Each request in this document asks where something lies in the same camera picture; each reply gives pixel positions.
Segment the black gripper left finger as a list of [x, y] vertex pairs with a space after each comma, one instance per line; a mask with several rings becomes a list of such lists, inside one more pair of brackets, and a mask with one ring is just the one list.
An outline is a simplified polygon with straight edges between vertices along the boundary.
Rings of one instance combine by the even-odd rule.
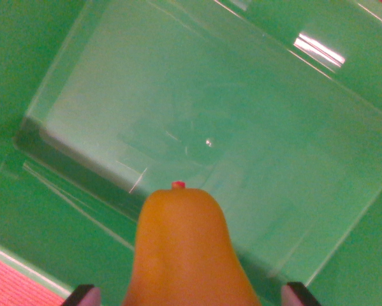
[[81, 284], [63, 301], [62, 306], [100, 306], [101, 291], [93, 284]]

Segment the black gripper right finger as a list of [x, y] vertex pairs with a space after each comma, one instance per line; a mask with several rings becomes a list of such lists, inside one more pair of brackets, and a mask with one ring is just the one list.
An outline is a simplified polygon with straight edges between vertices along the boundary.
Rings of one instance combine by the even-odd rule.
[[281, 288], [282, 306], [321, 306], [302, 282], [288, 282]]

